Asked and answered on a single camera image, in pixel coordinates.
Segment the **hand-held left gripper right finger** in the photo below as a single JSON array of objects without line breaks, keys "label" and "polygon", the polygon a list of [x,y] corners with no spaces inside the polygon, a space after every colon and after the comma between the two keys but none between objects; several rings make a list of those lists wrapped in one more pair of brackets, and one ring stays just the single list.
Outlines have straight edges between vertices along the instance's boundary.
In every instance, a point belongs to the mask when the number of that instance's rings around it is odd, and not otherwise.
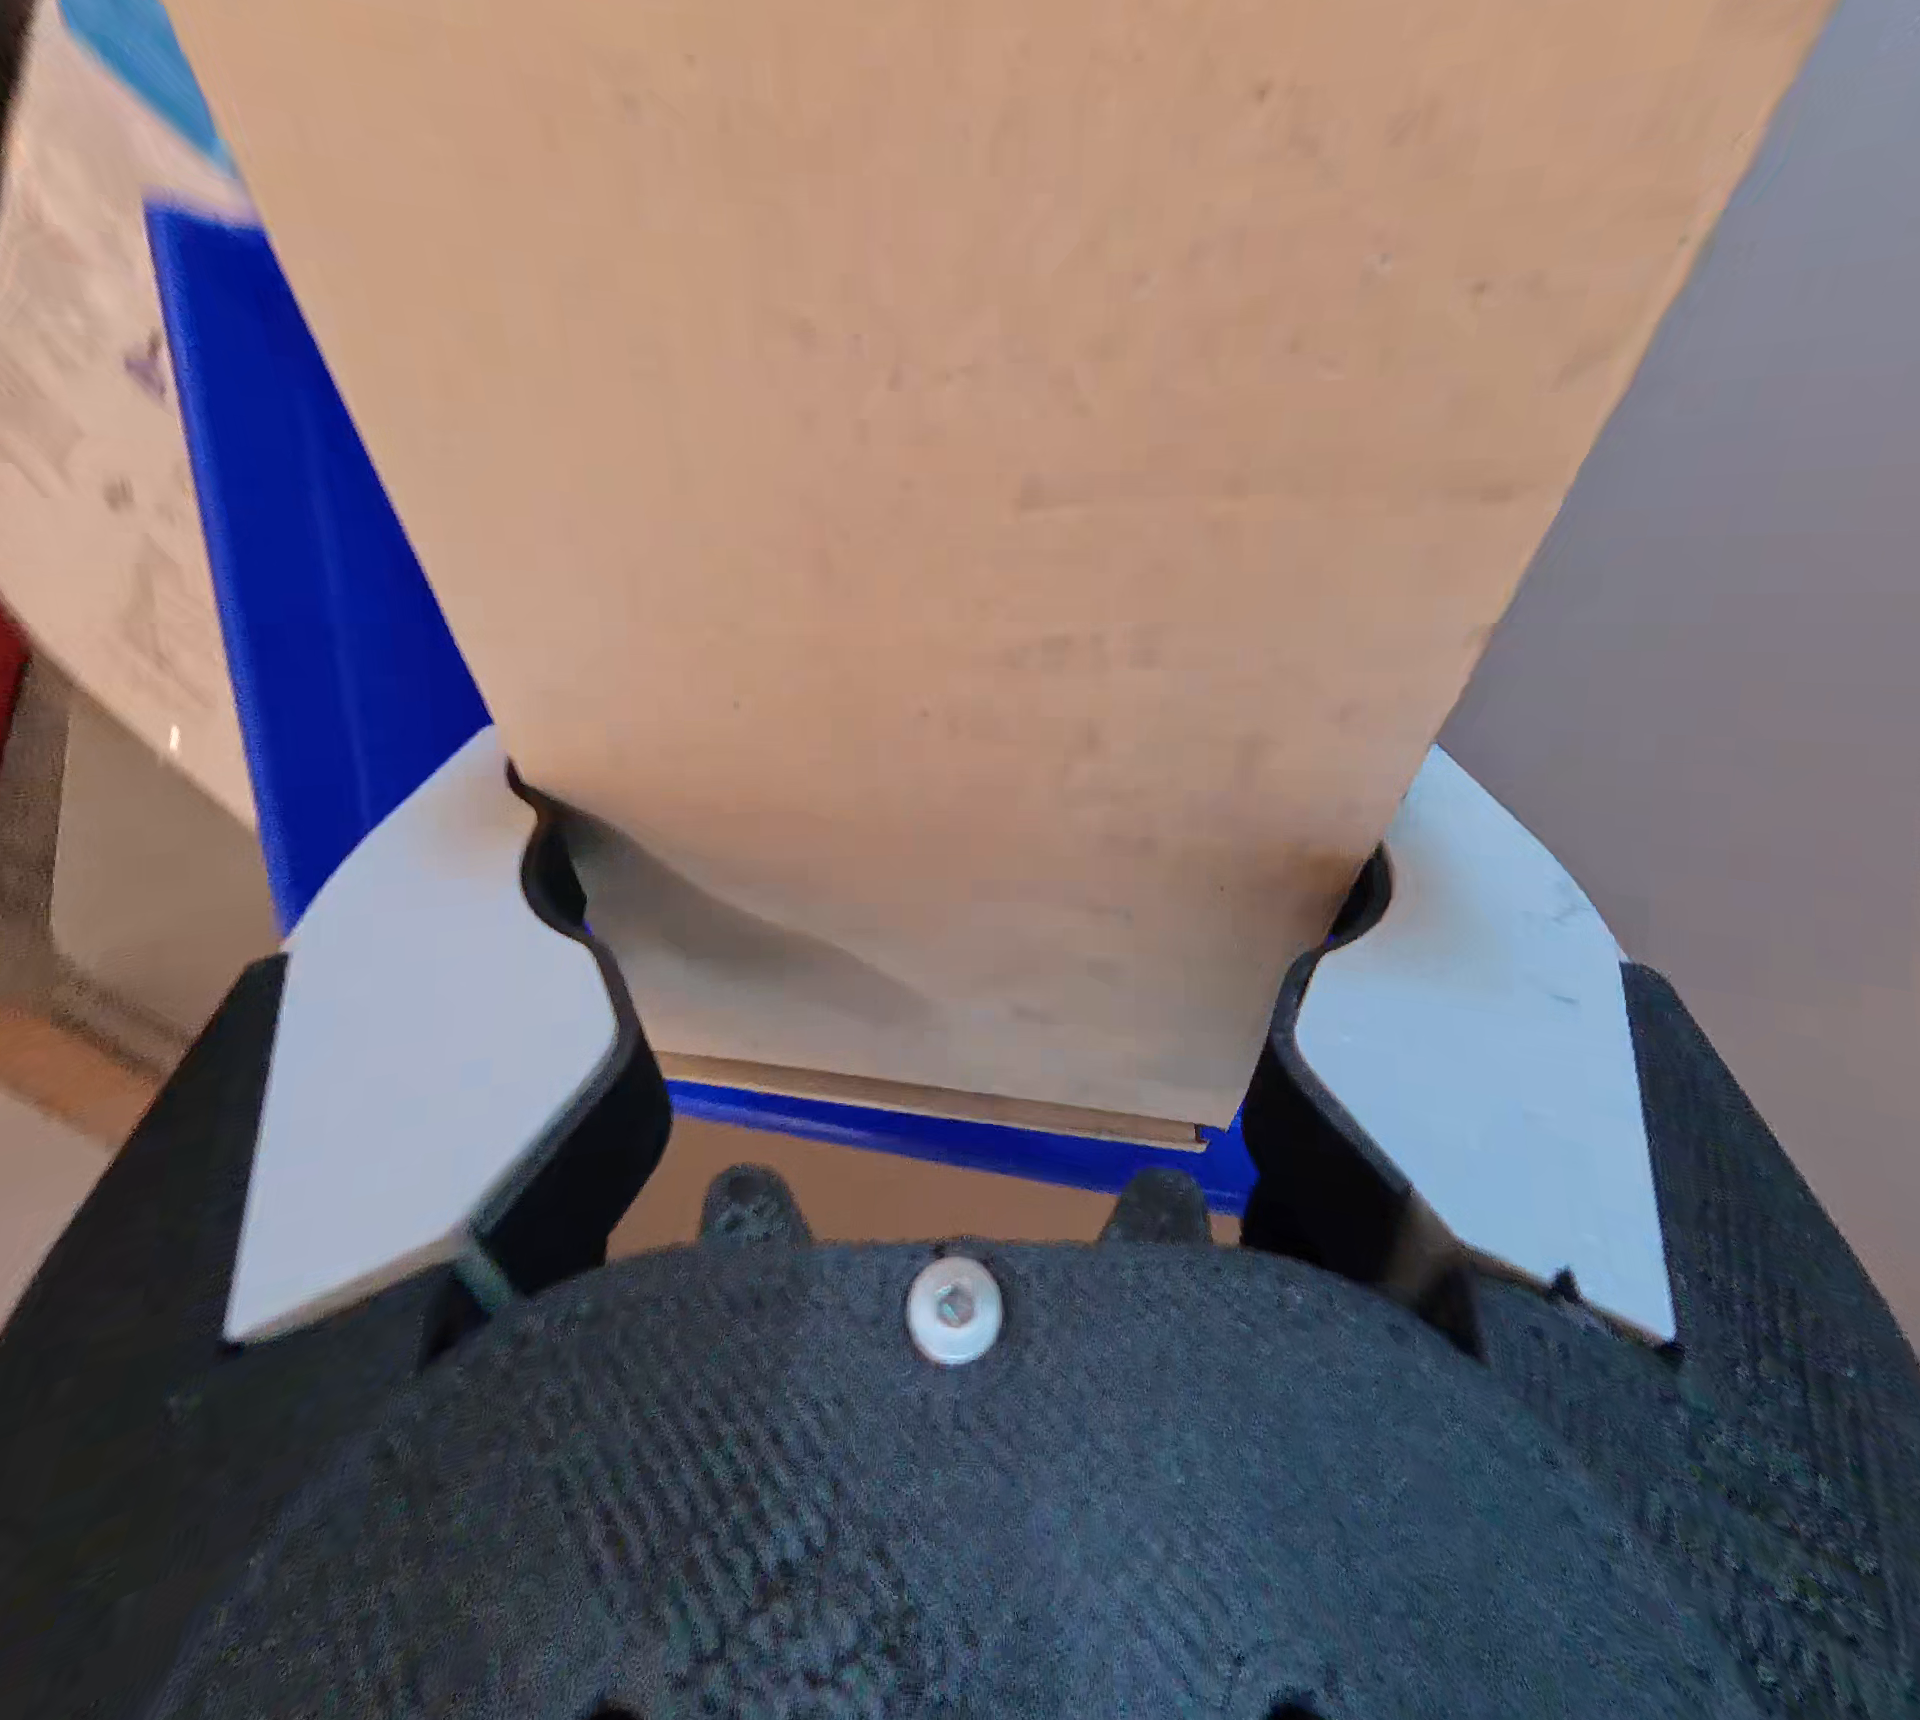
[{"label": "hand-held left gripper right finger", "polygon": [[1433,749],[1328,940],[1286,972],[1240,1131],[1245,1243],[1482,1357],[1479,1285],[1677,1338],[1620,945]]}]

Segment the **blue plastic crate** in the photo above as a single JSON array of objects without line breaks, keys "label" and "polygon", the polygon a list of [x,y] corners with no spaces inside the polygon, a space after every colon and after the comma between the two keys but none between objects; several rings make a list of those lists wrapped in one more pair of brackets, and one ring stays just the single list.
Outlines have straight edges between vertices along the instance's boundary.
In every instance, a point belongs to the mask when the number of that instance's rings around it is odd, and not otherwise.
[{"label": "blue plastic crate", "polygon": [[490,714],[268,235],[148,200],[165,341],[283,938]]}]

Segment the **brown cardboard box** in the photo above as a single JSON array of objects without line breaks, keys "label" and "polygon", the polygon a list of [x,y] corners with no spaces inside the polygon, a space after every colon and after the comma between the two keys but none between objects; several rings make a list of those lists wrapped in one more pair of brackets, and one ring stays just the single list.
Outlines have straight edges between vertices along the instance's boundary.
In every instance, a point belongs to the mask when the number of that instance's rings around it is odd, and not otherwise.
[{"label": "brown cardboard box", "polygon": [[161,0],[661,1052],[1222,1126],[1839,0]]}]

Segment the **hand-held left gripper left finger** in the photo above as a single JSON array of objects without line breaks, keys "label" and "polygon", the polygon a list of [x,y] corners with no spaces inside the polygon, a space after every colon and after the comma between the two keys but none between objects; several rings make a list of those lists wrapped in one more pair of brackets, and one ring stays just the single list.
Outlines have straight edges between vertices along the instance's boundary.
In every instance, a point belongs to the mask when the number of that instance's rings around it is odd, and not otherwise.
[{"label": "hand-held left gripper left finger", "polygon": [[563,809],[493,725],[296,922],[222,1336],[449,1270],[494,1312],[602,1269],[672,1106]]}]

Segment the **white and blue printed carton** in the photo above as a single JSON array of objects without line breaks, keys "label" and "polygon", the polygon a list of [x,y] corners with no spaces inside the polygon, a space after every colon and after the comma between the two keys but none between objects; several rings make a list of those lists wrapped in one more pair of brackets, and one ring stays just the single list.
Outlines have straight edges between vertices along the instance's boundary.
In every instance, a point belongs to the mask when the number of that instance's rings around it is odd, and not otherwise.
[{"label": "white and blue printed carton", "polygon": [[148,203],[257,223],[162,2],[34,0],[4,133],[4,608],[252,831]]}]

